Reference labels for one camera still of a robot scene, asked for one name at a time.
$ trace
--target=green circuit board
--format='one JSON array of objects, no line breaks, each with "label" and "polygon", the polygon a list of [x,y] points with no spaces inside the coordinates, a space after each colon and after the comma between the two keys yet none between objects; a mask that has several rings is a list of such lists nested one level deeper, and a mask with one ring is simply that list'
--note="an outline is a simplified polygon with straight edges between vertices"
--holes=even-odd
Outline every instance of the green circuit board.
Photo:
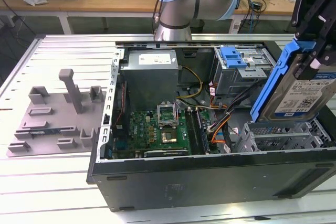
[{"label": "green circuit board", "polygon": [[[178,125],[175,129],[170,128],[168,131],[176,134],[175,142],[163,143],[162,133],[167,129],[160,129],[157,111],[134,111],[130,118],[130,138],[128,139],[128,150],[168,150],[184,149],[190,151],[189,139],[187,135],[184,111],[179,112]],[[174,119],[172,111],[161,111],[160,120]]]}]

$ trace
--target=white table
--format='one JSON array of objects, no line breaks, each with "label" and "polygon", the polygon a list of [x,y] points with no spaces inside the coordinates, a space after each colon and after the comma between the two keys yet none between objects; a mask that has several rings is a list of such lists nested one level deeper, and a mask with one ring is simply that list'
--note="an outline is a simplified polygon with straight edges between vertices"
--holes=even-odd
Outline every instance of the white table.
[{"label": "white table", "polygon": [[[134,35],[138,41],[151,35]],[[336,177],[301,199],[243,202],[201,207],[112,213],[96,185],[87,185],[90,153],[7,158],[13,133],[30,102],[30,88],[44,85],[49,93],[65,92],[60,68],[73,68],[81,91],[106,87],[114,46],[126,35],[47,36],[34,40],[0,88],[0,223],[332,223],[336,220]],[[274,40],[280,47],[289,35],[194,35],[224,41]]]}]

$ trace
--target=orange wire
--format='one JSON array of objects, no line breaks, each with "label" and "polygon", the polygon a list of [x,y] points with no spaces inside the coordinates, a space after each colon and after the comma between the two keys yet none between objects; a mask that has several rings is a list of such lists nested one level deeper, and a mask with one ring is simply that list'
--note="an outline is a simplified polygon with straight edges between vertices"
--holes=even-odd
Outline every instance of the orange wire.
[{"label": "orange wire", "polygon": [[231,118],[231,116],[229,116],[219,127],[218,127],[218,129],[215,131],[215,133],[214,133],[214,135],[213,135],[213,137],[212,137],[212,139],[211,139],[211,143],[213,143],[214,141],[215,141],[215,139],[216,139],[216,135],[217,135],[217,133],[218,133],[218,131],[224,126],[224,124],[229,120]]}]

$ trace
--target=black computer case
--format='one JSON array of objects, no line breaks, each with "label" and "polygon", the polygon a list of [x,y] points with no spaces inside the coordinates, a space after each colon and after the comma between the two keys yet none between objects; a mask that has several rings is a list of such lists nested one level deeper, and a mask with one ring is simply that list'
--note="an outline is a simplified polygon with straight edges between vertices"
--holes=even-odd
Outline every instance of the black computer case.
[{"label": "black computer case", "polygon": [[[277,61],[280,48],[264,43]],[[246,113],[249,109],[235,116],[241,120]],[[325,106],[317,119],[332,139],[327,147],[333,147],[335,115]],[[97,184],[111,211],[300,198],[336,174],[334,147],[96,163],[97,141],[87,182]]]}]

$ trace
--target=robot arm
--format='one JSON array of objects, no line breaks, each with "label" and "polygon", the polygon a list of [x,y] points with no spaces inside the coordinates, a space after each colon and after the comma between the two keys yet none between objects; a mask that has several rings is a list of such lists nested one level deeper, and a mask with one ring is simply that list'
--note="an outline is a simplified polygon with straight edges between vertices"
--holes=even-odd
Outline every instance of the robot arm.
[{"label": "robot arm", "polygon": [[223,20],[235,10],[238,0],[161,0],[162,13],[155,40],[191,40],[193,18]]},{"label": "robot arm", "polygon": [[336,0],[297,0],[286,45],[251,110],[253,121],[308,121],[336,93]]}]

